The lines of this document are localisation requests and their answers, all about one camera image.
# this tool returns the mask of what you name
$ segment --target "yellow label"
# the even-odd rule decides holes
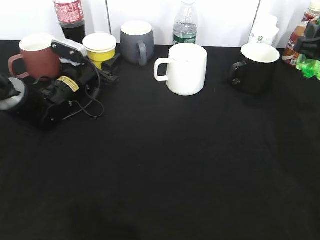
[[[80,89],[79,86],[75,83],[75,81],[73,81],[71,78],[67,76],[62,76],[57,81],[61,81],[67,84],[74,93]]]

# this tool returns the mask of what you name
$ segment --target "yellow cup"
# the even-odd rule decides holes
[[[89,59],[98,69],[102,70],[101,64],[115,56],[117,40],[108,33],[96,32],[86,36],[83,39],[83,45]]]
[[[102,70],[101,64],[104,61],[108,61],[112,59],[116,55],[116,50],[113,49],[107,52],[93,52],[93,51],[87,50],[87,53],[91,62],[93,62],[98,69]]]

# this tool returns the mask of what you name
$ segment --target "brown mug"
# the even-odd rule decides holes
[[[49,77],[55,79],[60,74],[60,58],[51,49],[54,39],[49,34],[27,36],[19,43],[21,54],[12,56],[9,61],[9,70],[13,77],[24,79],[32,76],[35,79]],[[26,72],[16,74],[13,68],[14,61],[23,59]]]

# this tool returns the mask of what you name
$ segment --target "brown mug handle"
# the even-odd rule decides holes
[[[14,67],[13,67],[14,61],[18,60],[18,59],[23,59],[23,58],[24,58],[24,56],[22,54],[18,54],[18,55],[15,55],[15,56],[12,56],[12,57],[9,58],[9,61],[8,61],[9,71],[10,71],[10,73],[11,73],[11,75],[13,77],[16,77],[16,78],[19,78],[19,79],[24,79],[24,78],[30,76],[30,74],[27,73],[27,72],[22,73],[20,75],[16,75],[15,72],[14,72]]]

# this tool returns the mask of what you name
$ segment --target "mug handle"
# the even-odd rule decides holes
[[[247,63],[245,61],[239,61],[232,65],[231,71],[230,71],[230,77],[229,77],[229,83],[232,86],[236,86],[242,82],[238,78],[238,71],[245,66],[247,66]]]
[[[158,76],[158,69],[159,69],[159,66],[161,64],[170,64],[171,63],[171,59],[170,58],[159,58],[155,61],[155,64],[154,64],[154,77],[157,81],[160,81],[160,82],[163,82],[163,81],[168,81],[168,76],[165,75],[165,76]]]
[[[18,55],[15,55],[15,56],[12,56],[9,58],[9,61],[8,61],[8,65],[9,65],[9,71],[10,71],[10,74],[15,77],[15,78],[18,78],[18,79],[24,79],[26,77],[29,77],[30,74],[25,72],[25,73],[22,73],[20,75],[17,75],[15,74],[14,72],[14,67],[13,67],[13,64],[14,64],[14,61],[18,60],[18,59],[23,59],[24,56],[22,54],[18,54]]]
[[[146,48],[146,44],[143,41],[138,41],[138,46],[139,46],[139,51],[140,51],[140,59],[139,61],[139,65],[141,67],[144,67],[145,65],[147,65],[147,48]]]

